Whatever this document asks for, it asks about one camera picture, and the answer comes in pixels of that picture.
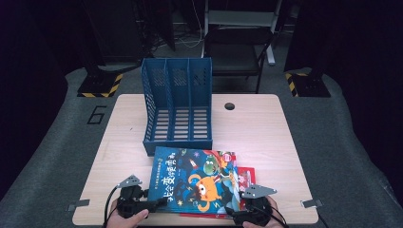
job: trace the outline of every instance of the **book cover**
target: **book cover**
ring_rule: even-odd
[[[238,185],[240,187],[240,192],[245,192],[245,190],[252,184],[256,184],[255,168],[253,167],[240,167],[238,166]],[[245,200],[240,200],[240,210],[245,211]],[[230,219],[226,215],[222,214],[192,214],[192,213],[181,213],[183,217],[195,217],[195,218],[211,218],[211,219]]]
[[[168,198],[162,212],[226,214],[240,210],[234,152],[158,146],[148,200]]]

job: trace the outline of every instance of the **black cable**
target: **black cable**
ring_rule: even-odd
[[[329,226],[327,225],[325,219],[323,219],[323,217],[320,215],[320,213],[317,213],[317,215],[319,216],[320,220],[323,222],[323,224],[325,225],[326,228],[329,228]]]
[[[273,216],[272,214],[270,214],[270,215],[267,214],[267,212],[265,212],[264,210],[258,208],[258,207],[255,206],[255,205],[252,205],[252,207],[253,207],[254,209],[256,209],[256,210],[262,212],[265,216],[269,216],[269,217],[273,218],[273,219],[276,220],[279,224],[281,224],[282,227],[284,227],[284,228],[287,228],[287,227],[288,227],[287,222],[286,222],[285,219],[284,219],[284,216],[283,216],[276,208],[272,207],[272,208],[275,209],[275,210],[278,212],[278,214],[282,217],[283,221],[281,221],[281,220],[278,219],[277,217]]]
[[[284,223],[284,225],[286,226],[286,227],[288,227],[288,225],[287,225],[287,221],[285,221],[285,217],[279,212],[279,210],[278,209],[276,209],[276,208],[274,208],[274,207],[272,207],[271,206],[271,208],[273,209],[273,210],[275,210],[280,216],[281,216],[281,218],[282,218],[282,220],[284,221],[283,223]]]
[[[107,221],[108,221],[108,219],[109,219],[109,217],[108,217],[108,215],[107,215],[107,208],[109,207],[110,199],[112,198],[112,195],[113,195],[113,193],[115,193],[116,189],[118,189],[118,188],[117,188],[117,187],[114,187],[114,188],[112,189],[112,191],[111,191],[110,194],[109,194],[109,197],[107,197],[107,200],[106,200],[106,204],[105,204],[105,213],[104,213],[104,227],[106,227]]]

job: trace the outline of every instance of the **human hand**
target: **human hand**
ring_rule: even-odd
[[[148,210],[144,209],[136,215],[130,218],[123,218],[119,215],[118,210],[114,210],[118,205],[118,201],[114,200],[110,206],[110,211],[113,210],[112,214],[107,221],[106,228],[134,228],[138,226],[138,223],[144,220],[148,216]]]
[[[272,207],[276,209],[276,210],[273,210],[273,214],[272,214],[272,215],[273,215],[274,217],[276,217],[277,219],[282,220],[281,215],[278,213],[278,206],[277,206],[277,203],[275,202],[275,200],[272,199],[272,198],[269,197],[269,196],[266,196],[266,198],[267,198],[267,200],[269,200],[270,205],[272,205]],[[261,226],[258,226],[258,225],[256,225],[256,224],[251,223],[251,222],[248,222],[248,221],[245,221],[245,222],[242,224],[242,226],[243,226],[244,228],[258,228],[258,227],[261,227]],[[264,226],[264,227],[282,228],[283,226],[282,226],[282,224],[280,224],[278,221],[276,221],[275,219],[271,218],[271,219],[269,220],[269,222],[266,224],[266,226]]]

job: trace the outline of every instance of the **wooden table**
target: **wooden table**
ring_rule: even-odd
[[[226,103],[234,110],[224,108]],[[99,225],[104,221],[106,199],[116,184],[136,175],[148,189],[153,158],[146,155],[143,138],[146,111],[143,94],[121,95],[77,207],[76,225]],[[275,188],[272,198],[289,224],[317,222],[317,210],[304,208],[312,196],[305,179],[288,124],[276,95],[213,94],[213,149],[237,153],[238,166],[256,169],[257,184]],[[119,190],[113,199],[119,197]],[[151,214],[142,225],[234,225],[232,219],[185,218],[177,214]]]

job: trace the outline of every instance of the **blue mesh file organizer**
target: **blue mesh file organizer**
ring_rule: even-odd
[[[148,156],[156,146],[212,148],[211,68],[210,58],[143,60]]]

